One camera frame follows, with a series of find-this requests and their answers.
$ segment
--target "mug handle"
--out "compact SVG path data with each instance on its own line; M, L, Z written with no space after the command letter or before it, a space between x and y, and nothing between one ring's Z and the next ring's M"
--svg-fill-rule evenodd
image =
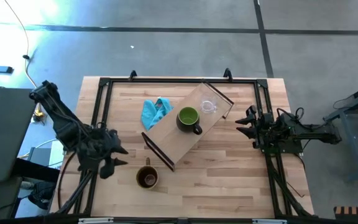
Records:
M195 124L193 126L193 132L197 135L200 135L203 132L203 129L201 128L201 126L199 124Z

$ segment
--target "blue towel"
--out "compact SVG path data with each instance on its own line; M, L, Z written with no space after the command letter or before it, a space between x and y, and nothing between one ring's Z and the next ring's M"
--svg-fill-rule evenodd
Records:
M142 111L142 123L145 129L152 128L172 109L173 107L166 98L159 98L155 104L151 100L145 100Z

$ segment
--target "butcher block tabletop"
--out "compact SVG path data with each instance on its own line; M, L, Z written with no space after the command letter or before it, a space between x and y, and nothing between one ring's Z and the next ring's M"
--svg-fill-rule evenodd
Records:
M91 123L100 77L84 77L75 114ZM269 78L268 89L273 111L290 111L284 80ZM114 83L107 128L116 129L128 155L113 154L128 165L116 167L108 179L98 177L91 216L109 217L192 217L192 218L273 218L272 199L264 155L252 147L252 140L236 130L234 121L244 118L246 109L255 105L250 84L213 84L234 102L226 119L220 119L176 164L172 172L145 144L146 132L140 120L145 100L168 98L175 107L197 83ZM106 88L103 91L98 122L102 117ZM151 190L137 185L136 173L149 157L158 170L157 185ZM299 158L283 154L289 187L305 210L313 213L305 170ZM65 203L80 179L76 156L63 176L61 195ZM85 188L81 211L86 205ZM281 191L280 208L284 211ZM57 194L51 212L58 210Z

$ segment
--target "brown cup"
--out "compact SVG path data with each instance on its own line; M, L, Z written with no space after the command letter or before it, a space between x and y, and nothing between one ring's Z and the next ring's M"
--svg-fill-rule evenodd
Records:
M158 182L158 172L156 168L150 165L150 158L146 158L146 166L137 171L137 184L143 189L152 189Z

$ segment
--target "concrete floor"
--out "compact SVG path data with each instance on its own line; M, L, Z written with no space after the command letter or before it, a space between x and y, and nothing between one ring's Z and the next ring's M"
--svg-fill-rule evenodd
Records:
M258 28L253 0L9 2L28 24ZM260 7L266 29L358 30L358 0L260 0ZM17 22L3 1L0 22ZM229 67L235 77L267 76L259 34L30 31L29 39L30 75L56 83L72 110L85 75L220 77ZM305 108L304 123L321 123L336 100L358 90L358 35L267 35L267 45L274 77L285 79L292 110ZM0 75L1 86L32 87L25 48L20 29L0 28L0 65L15 69ZM51 124L31 124L20 154L54 138ZM334 218L334 206L358 206L358 181L346 182L354 170L346 140L311 141L305 163L315 214Z

